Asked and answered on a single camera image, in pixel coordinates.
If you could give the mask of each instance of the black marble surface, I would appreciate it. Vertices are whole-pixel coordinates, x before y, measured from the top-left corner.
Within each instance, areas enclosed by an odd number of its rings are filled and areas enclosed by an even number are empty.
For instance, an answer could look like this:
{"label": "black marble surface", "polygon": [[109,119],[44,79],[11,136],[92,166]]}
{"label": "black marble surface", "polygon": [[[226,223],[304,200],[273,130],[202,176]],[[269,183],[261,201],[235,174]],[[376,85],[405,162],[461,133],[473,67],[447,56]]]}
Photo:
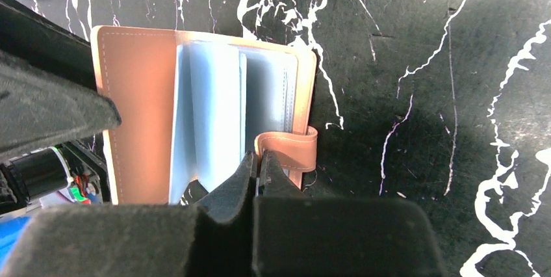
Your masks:
{"label": "black marble surface", "polygon": [[550,0],[20,1],[84,38],[103,24],[312,48],[307,194],[416,202],[451,276],[551,276]]}

